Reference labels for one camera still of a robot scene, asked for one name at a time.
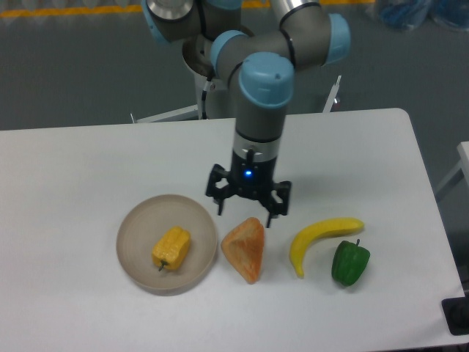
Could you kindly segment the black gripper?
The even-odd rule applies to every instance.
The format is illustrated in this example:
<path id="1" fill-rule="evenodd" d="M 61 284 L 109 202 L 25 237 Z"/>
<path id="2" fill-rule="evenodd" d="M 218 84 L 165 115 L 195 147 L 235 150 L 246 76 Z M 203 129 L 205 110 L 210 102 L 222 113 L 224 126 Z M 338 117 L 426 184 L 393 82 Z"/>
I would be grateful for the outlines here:
<path id="1" fill-rule="evenodd" d="M 205 195 L 213 199 L 218 206 L 218 215 L 224 210 L 224 201 L 234 195 L 258 200 L 266 209 L 266 228 L 279 216 L 286 216 L 289 211 L 289 198 L 292 189 L 290 181 L 274 183 L 273 175 L 277 157 L 267 161 L 258 161 L 256 157 L 246 158 L 246 153 L 232 152 L 230 171 L 214 164 L 210 171 Z"/>

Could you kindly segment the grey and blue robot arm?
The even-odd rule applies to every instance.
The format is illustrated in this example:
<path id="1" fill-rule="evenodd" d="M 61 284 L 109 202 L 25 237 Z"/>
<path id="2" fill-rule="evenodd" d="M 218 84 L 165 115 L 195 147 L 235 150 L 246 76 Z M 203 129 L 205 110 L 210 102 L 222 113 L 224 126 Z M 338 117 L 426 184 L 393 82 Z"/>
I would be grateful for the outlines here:
<path id="1" fill-rule="evenodd" d="M 270 219 L 285 216 L 292 184 L 273 179 L 296 72 L 329 65 L 350 52 L 345 18 L 318 1 L 273 1 L 278 28 L 260 36 L 241 29 L 240 1 L 143 1 L 156 40 L 202 38 L 209 79 L 224 83 L 234 104 L 230 169 L 215 165 L 206 194 L 222 206 L 232 196 L 259 202 Z"/>

